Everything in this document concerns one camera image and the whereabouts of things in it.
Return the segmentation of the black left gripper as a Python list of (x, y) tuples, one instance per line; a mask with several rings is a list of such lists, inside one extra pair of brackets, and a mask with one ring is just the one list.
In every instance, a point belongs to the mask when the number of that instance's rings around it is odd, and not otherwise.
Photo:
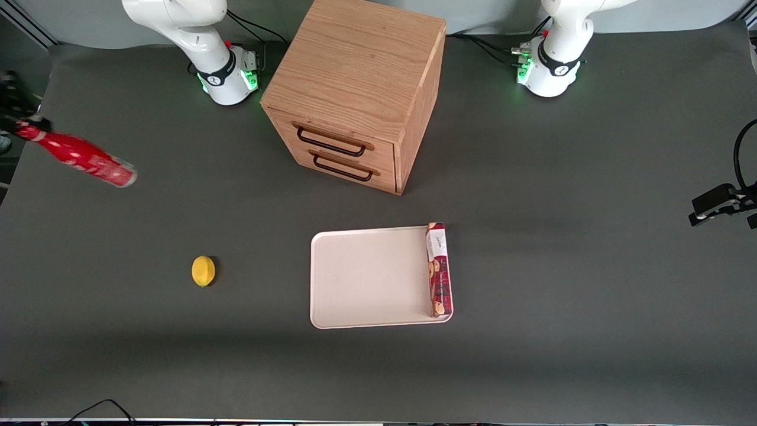
[(723, 183), (710, 191), (695, 197), (691, 201), (693, 212), (688, 219), (692, 227), (697, 227), (719, 215), (743, 215), (747, 218), (749, 229), (757, 229), (756, 183), (736, 188), (733, 184)]

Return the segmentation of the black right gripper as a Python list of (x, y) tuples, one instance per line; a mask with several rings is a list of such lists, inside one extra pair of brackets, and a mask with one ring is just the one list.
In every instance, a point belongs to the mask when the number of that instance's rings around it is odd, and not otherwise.
[(19, 130), (20, 118), (27, 118), (29, 124), (41, 131), (51, 132), (54, 130), (49, 119), (35, 114), (35, 95), (15, 71), (2, 71), (1, 113), (0, 128), (2, 131)]

